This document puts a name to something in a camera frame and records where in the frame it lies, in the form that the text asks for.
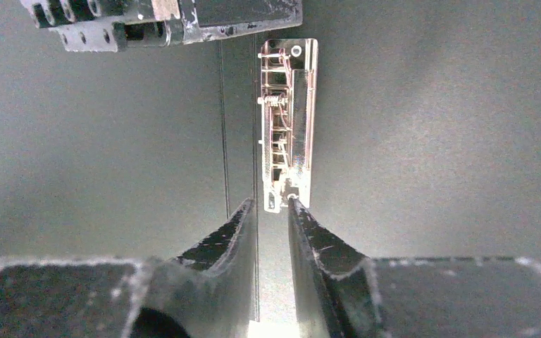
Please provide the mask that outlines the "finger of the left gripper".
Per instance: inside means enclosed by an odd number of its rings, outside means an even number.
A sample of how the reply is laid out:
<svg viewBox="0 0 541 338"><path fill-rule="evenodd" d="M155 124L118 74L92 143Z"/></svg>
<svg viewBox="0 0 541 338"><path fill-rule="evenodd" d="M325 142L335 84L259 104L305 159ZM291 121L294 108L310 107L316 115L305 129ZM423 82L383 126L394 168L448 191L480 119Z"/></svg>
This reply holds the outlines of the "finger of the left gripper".
<svg viewBox="0 0 541 338"><path fill-rule="evenodd" d="M303 22L303 2L297 0L179 1L183 44L209 42Z"/></svg>

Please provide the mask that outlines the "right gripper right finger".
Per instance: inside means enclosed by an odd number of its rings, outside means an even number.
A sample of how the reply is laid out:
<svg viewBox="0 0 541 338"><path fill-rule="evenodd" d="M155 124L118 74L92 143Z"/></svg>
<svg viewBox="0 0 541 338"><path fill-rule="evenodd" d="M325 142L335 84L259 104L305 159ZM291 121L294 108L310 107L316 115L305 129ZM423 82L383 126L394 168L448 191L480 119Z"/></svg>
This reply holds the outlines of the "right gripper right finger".
<svg viewBox="0 0 541 338"><path fill-rule="evenodd" d="M541 337L531 258L371 258L293 198L289 239L302 337Z"/></svg>

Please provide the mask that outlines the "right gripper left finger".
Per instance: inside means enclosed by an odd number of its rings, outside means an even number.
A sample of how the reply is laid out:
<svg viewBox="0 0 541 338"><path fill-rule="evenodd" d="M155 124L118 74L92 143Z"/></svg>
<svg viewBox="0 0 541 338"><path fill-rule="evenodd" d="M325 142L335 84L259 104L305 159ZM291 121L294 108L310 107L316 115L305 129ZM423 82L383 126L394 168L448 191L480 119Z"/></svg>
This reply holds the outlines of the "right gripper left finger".
<svg viewBox="0 0 541 338"><path fill-rule="evenodd" d="M245 337L256 204L160 258L0 258L0 337Z"/></svg>

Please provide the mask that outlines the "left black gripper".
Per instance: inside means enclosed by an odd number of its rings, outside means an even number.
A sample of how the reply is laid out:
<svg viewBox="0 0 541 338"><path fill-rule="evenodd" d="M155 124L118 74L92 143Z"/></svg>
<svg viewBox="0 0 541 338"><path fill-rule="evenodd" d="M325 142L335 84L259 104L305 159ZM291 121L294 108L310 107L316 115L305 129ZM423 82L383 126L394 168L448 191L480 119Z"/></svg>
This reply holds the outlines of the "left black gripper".
<svg viewBox="0 0 541 338"><path fill-rule="evenodd" d="M177 1L21 1L39 29L56 33L66 51L119 52L182 42Z"/></svg>

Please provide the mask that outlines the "red folder black inside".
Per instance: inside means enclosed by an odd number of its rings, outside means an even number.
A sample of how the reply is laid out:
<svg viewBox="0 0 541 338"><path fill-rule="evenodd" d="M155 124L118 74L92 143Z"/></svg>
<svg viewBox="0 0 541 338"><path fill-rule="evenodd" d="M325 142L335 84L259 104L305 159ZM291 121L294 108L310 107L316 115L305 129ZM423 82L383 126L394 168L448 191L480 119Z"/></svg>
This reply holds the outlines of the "red folder black inside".
<svg viewBox="0 0 541 338"><path fill-rule="evenodd" d="M0 258L181 255L256 204L245 337L302 337L263 208L261 47L318 42L310 205L371 258L541 244L541 1L302 1L296 27L66 51L0 1Z"/></svg>

